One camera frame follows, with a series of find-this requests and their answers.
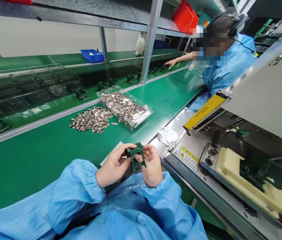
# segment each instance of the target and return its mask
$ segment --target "blue sleeve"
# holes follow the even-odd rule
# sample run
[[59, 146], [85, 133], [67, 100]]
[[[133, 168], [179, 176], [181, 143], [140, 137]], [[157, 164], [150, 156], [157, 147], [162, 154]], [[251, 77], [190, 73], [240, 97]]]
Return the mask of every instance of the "blue sleeve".
[[198, 213], [181, 200], [181, 188], [168, 172], [156, 188], [142, 186], [159, 226], [171, 239], [208, 239]]
[[209, 92], [205, 92], [202, 95], [198, 96], [193, 103], [189, 106], [189, 109], [197, 112], [209, 99], [211, 98]]
[[52, 240], [61, 234], [85, 203], [100, 203], [105, 197], [96, 171], [89, 161], [76, 159], [43, 190], [0, 209], [0, 240]]

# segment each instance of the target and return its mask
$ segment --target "machine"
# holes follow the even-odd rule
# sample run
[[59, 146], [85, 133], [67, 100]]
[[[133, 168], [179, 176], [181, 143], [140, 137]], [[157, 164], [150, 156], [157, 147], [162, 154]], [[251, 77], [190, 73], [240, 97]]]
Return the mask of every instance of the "machine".
[[162, 158], [238, 239], [282, 239], [282, 38], [184, 125]]

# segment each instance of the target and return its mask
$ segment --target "workbench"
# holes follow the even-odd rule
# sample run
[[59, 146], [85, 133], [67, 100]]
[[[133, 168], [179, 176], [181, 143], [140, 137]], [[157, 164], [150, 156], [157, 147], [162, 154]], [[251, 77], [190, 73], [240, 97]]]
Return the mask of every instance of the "workbench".
[[0, 208], [40, 191], [74, 159], [86, 159], [99, 167], [120, 141], [148, 143], [203, 85], [202, 79], [184, 69], [130, 90], [154, 111], [133, 131], [121, 123], [110, 125], [102, 134], [78, 132], [68, 125], [80, 110], [0, 142]]

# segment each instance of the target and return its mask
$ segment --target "metal shelf post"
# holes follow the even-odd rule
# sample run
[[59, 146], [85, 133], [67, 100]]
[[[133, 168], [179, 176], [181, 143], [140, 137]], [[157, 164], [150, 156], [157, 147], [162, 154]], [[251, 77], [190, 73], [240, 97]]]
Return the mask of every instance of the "metal shelf post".
[[99, 28], [100, 28], [100, 35], [101, 35], [102, 51], [103, 51], [103, 55], [104, 55], [104, 61], [107, 63], [108, 58], [107, 58], [107, 48], [106, 48], [106, 38], [105, 38], [104, 27], [99, 27]]
[[155, 35], [157, 33], [159, 18], [161, 14], [163, 0], [152, 0], [150, 21], [147, 29], [147, 39], [145, 40], [145, 54], [142, 64], [142, 73], [140, 84], [145, 84], [147, 82], [148, 70], [151, 62], [152, 50], [154, 46]]
[[186, 50], [187, 50], [187, 48], [188, 48], [188, 46], [189, 46], [190, 41], [191, 41], [191, 38], [188, 39], [188, 42], [187, 42], [187, 44], [185, 45], [185, 49], [184, 49], [183, 52], [186, 52]]

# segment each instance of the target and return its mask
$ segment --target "person's arm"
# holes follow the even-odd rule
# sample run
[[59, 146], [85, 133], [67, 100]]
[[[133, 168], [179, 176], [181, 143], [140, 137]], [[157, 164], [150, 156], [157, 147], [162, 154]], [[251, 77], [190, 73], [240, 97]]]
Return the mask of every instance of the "person's arm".
[[159, 226], [171, 239], [208, 239], [198, 213], [182, 201], [180, 186], [168, 172], [162, 174], [155, 147], [147, 144], [144, 152], [148, 163], [147, 168], [142, 166], [146, 186], [141, 190], [154, 210]]
[[131, 161], [122, 157], [128, 147], [136, 146], [123, 144], [112, 151], [100, 169], [76, 159], [43, 190], [0, 209], [0, 240], [52, 239], [63, 233], [85, 203], [101, 203], [104, 187], [123, 176]]
[[175, 58], [173, 60], [170, 60], [168, 62], [166, 62], [164, 65], [170, 65], [169, 69], [171, 69], [171, 67], [173, 67], [177, 62], [182, 62], [182, 61], [190, 61], [193, 59], [193, 52], [190, 52], [184, 56]]

